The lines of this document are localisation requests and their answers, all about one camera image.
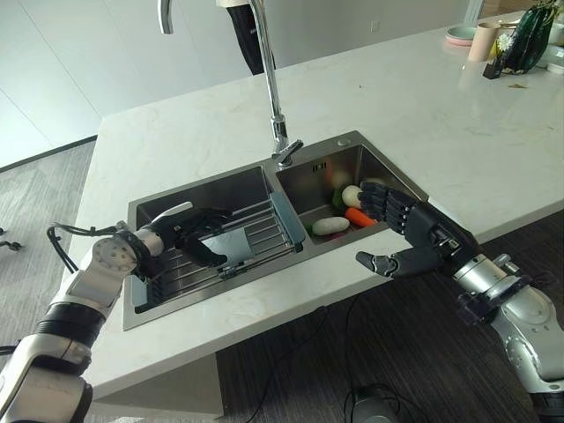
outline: sink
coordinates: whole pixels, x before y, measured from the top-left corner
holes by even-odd
[[[131,202],[129,224],[136,229],[186,201],[196,207],[227,209],[233,217],[223,226],[224,232],[243,233],[252,255],[228,267],[209,269],[191,263],[180,251],[165,251],[161,256],[165,271],[157,278],[142,281],[132,276],[126,282],[123,328],[134,328],[385,230],[384,223],[365,228],[351,225],[338,238],[309,236],[305,230],[318,219],[339,215],[331,205],[335,189],[368,178],[427,200],[421,189],[354,131],[303,147],[284,169],[275,160],[262,160]]]
[[[342,216],[331,204],[333,193],[347,185],[358,186],[365,180],[378,181],[412,196],[422,197],[409,188],[414,186],[412,182],[406,182],[405,177],[398,179],[399,170],[390,169],[393,167],[391,163],[384,164],[387,160],[379,152],[374,149],[370,151],[362,144],[347,148],[351,142],[347,138],[341,139],[342,149],[337,152],[334,152],[331,144],[327,145],[329,148],[326,153],[320,152],[317,147],[312,152],[316,155],[312,160],[277,173],[282,189],[305,227],[319,219]],[[385,225],[377,225],[374,232],[385,228]],[[346,234],[357,230],[358,227],[350,225]],[[311,240],[314,244],[333,241],[330,237],[315,236]]]

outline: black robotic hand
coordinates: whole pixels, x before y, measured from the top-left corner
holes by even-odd
[[[225,263],[227,257],[215,254],[199,238],[221,234],[230,218],[231,212],[227,210],[184,203],[165,211],[146,227],[159,235],[165,249],[175,247],[198,266],[216,267]]]
[[[413,245],[388,256],[359,252],[356,259],[380,275],[405,278],[441,270],[448,276],[481,253],[472,234],[435,209],[376,182],[363,182],[359,200],[371,218],[388,223]]]

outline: electrical outlet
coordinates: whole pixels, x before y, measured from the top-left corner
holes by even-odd
[[[378,31],[380,31],[380,19],[374,19],[370,22],[370,32],[377,33]]]

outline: kitchen island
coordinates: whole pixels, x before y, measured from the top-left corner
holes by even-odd
[[[281,105],[291,142],[358,130],[485,242],[562,209],[564,79],[485,79],[444,31],[278,70]],[[105,118],[77,226],[113,225],[130,201],[269,157],[269,110],[258,76]],[[70,256],[91,245],[74,237]],[[385,283],[355,253],[407,247],[387,230],[127,331],[121,298],[85,374],[93,411],[220,415],[216,351]]]

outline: chrome faucet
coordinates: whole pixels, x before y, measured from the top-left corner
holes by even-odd
[[[266,13],[264,11],[263,0],[247,0],[250,8],[255,15],[256,33],[258,34],[258,44],[263,57],[264,73],[266,75],[266,85],[268,94],[271,98],[272,108],[272,134],[274,135],[274,153],[280,154],[288,146],[288,135],[286,132],[286,118],[280,109],[280,99],[278,97],[278,86],[274,74],[274,59],[272,57],[271,42],[268,36],[268,26],[266,25]],[[170,0],[159,0],[158,5],[160,31],[162,33],[173,33],[173,24],[170,15]]]
[[[275,159],[278,163],[278,167],[284,168],[292,165],[292,156],[295,152],[300,150],[303,147],[303,141],[298,139],[297,141],[291,143],[287,146],[284,150],[278,153],[272,154],[272,158]]]

